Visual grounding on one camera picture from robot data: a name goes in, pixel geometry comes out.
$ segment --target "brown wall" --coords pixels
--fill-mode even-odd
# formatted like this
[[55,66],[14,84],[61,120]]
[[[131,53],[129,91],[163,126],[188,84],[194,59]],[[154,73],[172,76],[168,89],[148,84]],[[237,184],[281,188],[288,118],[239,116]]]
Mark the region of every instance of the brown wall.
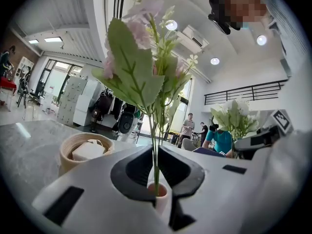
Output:
[[2,41],[0,42],[0,53],[15,45],[15,55],[10,55],[10,62],[14,65],[14,72],[16,71],[22,57],[26,57],[36,65],[39,56],[30,50],[20,39],[18,39],[11,30],[4,33]]

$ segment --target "small vase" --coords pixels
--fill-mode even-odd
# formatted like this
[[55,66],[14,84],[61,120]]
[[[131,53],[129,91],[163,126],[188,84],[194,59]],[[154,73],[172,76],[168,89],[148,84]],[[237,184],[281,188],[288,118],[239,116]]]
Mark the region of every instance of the small vase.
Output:
[[[154,181],[151,181],[147,184],[147,189],[150,192],[155,192],[155,184]],[[156,197],[156,205],[155,205],[155,209],[158,212],[158,214],[161,216],[166,208],[166,205],[168,203],[168,192],[167,192],[167,188],[164,184],[159,183],[158,186],[158,191],[159,191],[159,196]]]

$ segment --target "gray tabletop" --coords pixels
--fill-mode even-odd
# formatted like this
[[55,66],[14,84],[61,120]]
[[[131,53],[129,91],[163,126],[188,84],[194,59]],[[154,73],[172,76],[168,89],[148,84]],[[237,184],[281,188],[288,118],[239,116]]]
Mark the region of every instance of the gray tabletop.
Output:
[[[53,120],[0,126],[0,168],[14,196],[31,204],[60,175],[59,147],[80,131]],[[134,144],[114,141],[115,152]]]

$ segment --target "gray chair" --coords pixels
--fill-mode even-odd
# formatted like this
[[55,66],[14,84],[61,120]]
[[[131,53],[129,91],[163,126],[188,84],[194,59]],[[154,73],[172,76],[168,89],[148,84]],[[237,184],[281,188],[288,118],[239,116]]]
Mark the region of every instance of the gray chair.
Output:
[[182,140],[182,145],[181,145],[181,149],[187,150],[187,151],[194,151],[197,147],[194,146],[193,141],[188,139],[188,138],[184,138]]

